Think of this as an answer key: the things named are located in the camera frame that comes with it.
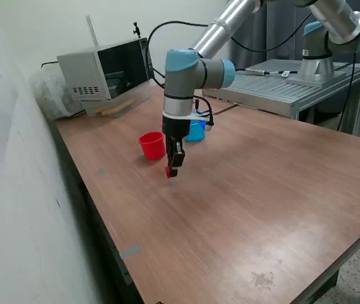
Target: red object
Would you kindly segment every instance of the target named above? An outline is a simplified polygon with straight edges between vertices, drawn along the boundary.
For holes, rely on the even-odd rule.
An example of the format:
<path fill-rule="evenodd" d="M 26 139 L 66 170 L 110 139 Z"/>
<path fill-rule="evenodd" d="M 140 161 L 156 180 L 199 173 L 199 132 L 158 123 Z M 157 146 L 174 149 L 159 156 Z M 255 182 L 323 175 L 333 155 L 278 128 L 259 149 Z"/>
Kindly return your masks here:
<path fill-rule="evenodd" d="M 166 176 L 167 176 L 167 178 L 170 179 L 170 178 L 171 178 L 171 176 L 170 176 L 170 171 L 171 171 L 172 169 L 171 169 L 170 167 L 166 167 L 165 170 L 166 170 Z"/>
<path fill-rule="evenodd" d="M 149 132 L 139 138 L 143 154 L 147 160 L 158 160 L 165 156 L 164 134 L 161 132 Z"/>

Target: wooden table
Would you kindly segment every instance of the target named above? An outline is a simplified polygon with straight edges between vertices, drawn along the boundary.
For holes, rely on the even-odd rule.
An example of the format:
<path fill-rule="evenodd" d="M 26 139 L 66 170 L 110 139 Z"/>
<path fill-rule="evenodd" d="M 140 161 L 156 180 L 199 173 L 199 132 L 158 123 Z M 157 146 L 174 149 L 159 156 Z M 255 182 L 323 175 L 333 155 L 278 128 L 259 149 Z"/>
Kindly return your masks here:
<path fill-rule="evenodd" d="M 158 93 L 58 122 L 145 303 L 305 302 L 360 247 L 359 137 L 239 106 L 168 179 L 138 144 L 161 121 Z"/>

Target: white plastic bag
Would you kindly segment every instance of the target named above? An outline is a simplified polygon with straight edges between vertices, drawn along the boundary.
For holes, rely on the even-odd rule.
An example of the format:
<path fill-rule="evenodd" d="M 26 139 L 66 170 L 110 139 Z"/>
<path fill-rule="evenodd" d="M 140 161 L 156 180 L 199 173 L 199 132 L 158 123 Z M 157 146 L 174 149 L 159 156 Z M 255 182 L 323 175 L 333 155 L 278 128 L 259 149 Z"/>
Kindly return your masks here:
<path fill-rule="evenodd" d="M 66 86 L 58 63 L 44 65 L 30 80 L 36 102 L 51 120 L 70 117 L 83 110 L 74 100 Z"/>

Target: white wall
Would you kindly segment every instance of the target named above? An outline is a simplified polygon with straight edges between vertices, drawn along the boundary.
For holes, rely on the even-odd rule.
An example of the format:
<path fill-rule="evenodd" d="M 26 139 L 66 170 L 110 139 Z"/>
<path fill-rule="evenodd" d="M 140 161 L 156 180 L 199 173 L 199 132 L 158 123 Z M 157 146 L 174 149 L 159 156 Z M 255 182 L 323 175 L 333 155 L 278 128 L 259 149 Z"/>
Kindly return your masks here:
<path fill-rule="evenodd" d="M 0 303 L 101 303 L 48 126 L 0 30 Z"/>
<path fill-rule="evenodd" d="M 137 21 L 142 36 L 168 20 L 209 23 L 219 16 L 227 0 L 0 0 L 0 21 L 13 43 L 28 77 L 42 62 L 93 45 L 86 15 L 90 15 L 100 45 L 135 36 Z M 155 68 L 164 71 L 170 48 L 189 48 L 203 28 L 169 25 L 160 29 L 151 42 Z M 227 58 L 226 48 L 221 58 Z"/>

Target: metal workbench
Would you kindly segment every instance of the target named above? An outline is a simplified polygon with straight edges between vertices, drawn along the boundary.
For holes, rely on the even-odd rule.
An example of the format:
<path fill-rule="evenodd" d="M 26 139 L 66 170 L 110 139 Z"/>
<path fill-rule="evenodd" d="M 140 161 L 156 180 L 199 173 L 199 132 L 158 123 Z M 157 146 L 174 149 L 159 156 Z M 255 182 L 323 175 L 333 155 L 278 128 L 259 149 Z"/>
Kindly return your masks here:
<path fill-rule="evenodd" d="M 252 69 L 273 71 L 298 71 L 301 61 L 272 59 Z M 256 108 L 284 117 L 299 119 L 300 112 L 314 106 L 326 98 L 348 88 L 352 65 L 334 63 L 335 70 L 346 72 L 346 77 L 324 88 L 307 85 L 289 84 L 286 78 L 247 75 L 238 72 L 233 84 L 225 89 L 204 90 L 206 96 L 221 98 L 242 106 Z M 342 132 L 357 134 L 360 121 L 360 63 L 355 65 L 352 92 L 342 122 Z"/>

